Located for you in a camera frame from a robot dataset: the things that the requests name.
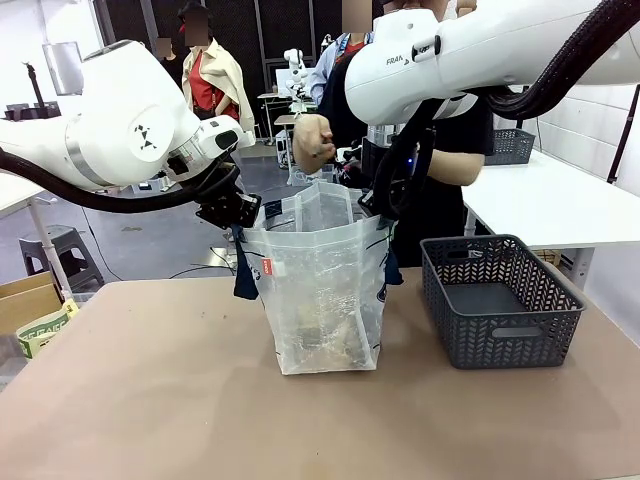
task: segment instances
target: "gray plastic basket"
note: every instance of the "gray plastic basket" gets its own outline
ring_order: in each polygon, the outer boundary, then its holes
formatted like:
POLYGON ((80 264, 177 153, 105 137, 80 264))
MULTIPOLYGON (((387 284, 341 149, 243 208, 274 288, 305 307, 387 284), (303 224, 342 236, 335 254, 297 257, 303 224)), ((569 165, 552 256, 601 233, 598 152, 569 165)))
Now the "gray plastic basket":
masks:
POLYGON ((536 137, 519 128, 496 130, 495 153, 487 157, 485 165, 525 165, 529 163, 536 137))
POLYGON ((421 246, 427 305, 454 367, 562 365, 584 305, 518 238, 421 246))

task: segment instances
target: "red tag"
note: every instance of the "red tag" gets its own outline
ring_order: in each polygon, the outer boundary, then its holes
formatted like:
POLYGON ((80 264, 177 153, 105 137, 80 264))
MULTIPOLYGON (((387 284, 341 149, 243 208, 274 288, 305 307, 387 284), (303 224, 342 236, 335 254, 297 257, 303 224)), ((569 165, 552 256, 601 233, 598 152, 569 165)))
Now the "red tag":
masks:
POLYGON ((273 275, 273 267, 271 266, 270 258, 262 259, 262 269, 264 270, 265 275, 273 275))

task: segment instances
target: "translucent plastic bag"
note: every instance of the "translucent plastic bag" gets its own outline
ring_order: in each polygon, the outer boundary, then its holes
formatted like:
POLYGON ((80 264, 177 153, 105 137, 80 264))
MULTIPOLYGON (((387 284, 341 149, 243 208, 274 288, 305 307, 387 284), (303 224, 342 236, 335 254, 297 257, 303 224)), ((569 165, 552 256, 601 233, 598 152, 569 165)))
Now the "translucent plastic bag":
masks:
POLYGON ((365 218, 360 196, 317 183, 243 232, 285 375, 376 368, 392 225, 365 218))

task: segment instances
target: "gray plastic stool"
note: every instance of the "gray plastic stool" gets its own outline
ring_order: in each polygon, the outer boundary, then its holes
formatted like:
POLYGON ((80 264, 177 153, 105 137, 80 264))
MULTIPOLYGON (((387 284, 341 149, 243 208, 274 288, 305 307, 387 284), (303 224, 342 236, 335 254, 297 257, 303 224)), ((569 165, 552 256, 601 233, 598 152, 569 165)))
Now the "gray plastic stool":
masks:
MULTIPOLYGON (((71 285, 72 290, 94 279, 97 280, 100 286, 104 285, 104 278, 102 278, 96 262, 93 261, 93 257, 75 228, 64 225, 51 225, 47 227, 47 233, 51 237, 51 243, 60 258, 62 268, 69 278, 69 285, 71 285), (74 248, 80 250, 83 258, 76 258, 73 255, 72 249, 74 248)), ((36 234, 21 238, 20 249, 22 250, 22 259, 29 276, 49 270, 49 260, 44 253, 44 248, 42 248, 42 242, 36 234), (42 269, 36 271, 33 265, 34 258, 40 260, 42 269)))

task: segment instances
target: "gray floor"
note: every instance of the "gray floor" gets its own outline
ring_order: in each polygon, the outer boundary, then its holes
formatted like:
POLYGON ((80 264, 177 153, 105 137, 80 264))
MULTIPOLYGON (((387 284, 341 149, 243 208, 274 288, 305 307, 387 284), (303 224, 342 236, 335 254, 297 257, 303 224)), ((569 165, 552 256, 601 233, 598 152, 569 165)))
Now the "gray floor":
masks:
MULTIPOLYGON (((270 153, 254 149, 245 153, 270 153)), ((264 201, 293 195, 299 189, 286 187, 288 173, 278 168, 275 157, 243 158, 240 162, 248 192, 262 194, 264 201)), ((98 239, 102 254, 111 270, 124 280, 168 278, 193 268, 209 247, 225 247, 223 231, 195 216, 197 206, 160 212, 118 215, 85 210, 98 239)), ((82 209, 65 201, 40 207, 47 225, 75 227, 82 235, 107 282, 117 281, 101 259, 96 242, 89 232, 82 209)), ((28 210, 20 210, 0 219, 0 284, 26 276, 18 238, 34 231, 28 210)), ((226 276, 225 269, 207 269, 182 275, 181 278, 226 276)))

